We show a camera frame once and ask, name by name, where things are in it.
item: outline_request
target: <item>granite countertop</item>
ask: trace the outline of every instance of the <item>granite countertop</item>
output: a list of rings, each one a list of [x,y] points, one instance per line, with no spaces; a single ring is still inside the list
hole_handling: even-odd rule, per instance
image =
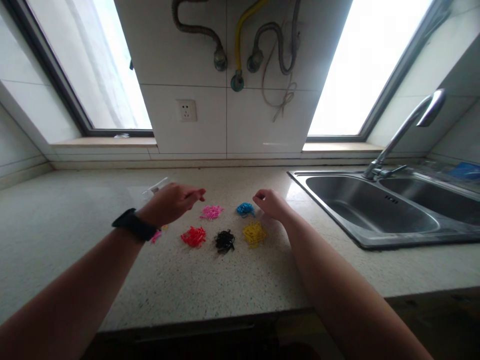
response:
[[[141,193],[167,176],[205,187],[198,203],[147,243],[100,330],[116,331],[305,309],[311,306],[287,234],[254,205],[268,233],[249,249],[236,207],[272,188],[386,297],[480,286],[480,244],[426,246],[372,252],[357,247],[288,175],[288,170],[360,170],[353,166],[224,167],[55,171],[0,192],[0,322],[86,253],[111,222],[142,204]],[[205,205],[221,205],[218,219],[200,219]],[[180,239],[203,226],[207,242],[189,248]],[[213,238],[231,229],[235,251],[217,253]]]

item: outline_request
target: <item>window sill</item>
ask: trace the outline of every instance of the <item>window sill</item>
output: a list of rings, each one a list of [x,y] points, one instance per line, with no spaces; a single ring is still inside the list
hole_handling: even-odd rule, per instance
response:
[[[367,142],[307,142],[303,146],[303,154],[315,153],[380,153],[383,146]]]
[[[79,137],[73,140],[56,142],[51,145],[59,148],[156,148],[154,137]]]

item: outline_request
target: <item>forearm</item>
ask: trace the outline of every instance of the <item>forearm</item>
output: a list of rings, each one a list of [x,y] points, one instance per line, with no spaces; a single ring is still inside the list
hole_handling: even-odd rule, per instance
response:
[[[142,245],[113,230],[0,327],[0,358],[80,358]]]
[[[345,357],[431,359],[380,294],[302,217],[292,211],[282,224],[315,310]]]

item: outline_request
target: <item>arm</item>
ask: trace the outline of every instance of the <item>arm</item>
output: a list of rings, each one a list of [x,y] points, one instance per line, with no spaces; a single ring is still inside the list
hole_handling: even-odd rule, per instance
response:
[[[169,184],[137,212],[160,228],[178,219],[205,189]],[[114,229],[0,326],[1,359],[79,359],[114,302],[143,243]]]
[[[285,227],[313,306],[346,358],[432,359],[383,297],[275,191],[253,201]]]

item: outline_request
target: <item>finger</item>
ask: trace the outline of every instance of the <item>finger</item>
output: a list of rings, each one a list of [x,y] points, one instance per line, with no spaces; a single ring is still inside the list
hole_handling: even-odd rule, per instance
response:
[[[265,199],[265,196],[269,192],[268,189],[260,189],[256,192],[255,196],[259,199]]]
[[[200,189],[199,187],[196,186],[190,186],[190,185],[182,185],[181,186],[181,191],[183,194],[183,198],[186,199],[190,195],[192,195],[194,192],[197,192],[199,190],[205,190],[205,189]]]
[[[254,196],[251,198],[255,204],[258,205],[259,208],[262,208],[263,205],[263,199],[259,198],[258,196]]]
[[[200,198],[205,194],[206,190],[205,189],[199,189],[192,194],[190,194],[189,197],[187,197],[185,200],[182,201],[182,204],[187,208],[191,209],[193,205],[200,200]]]

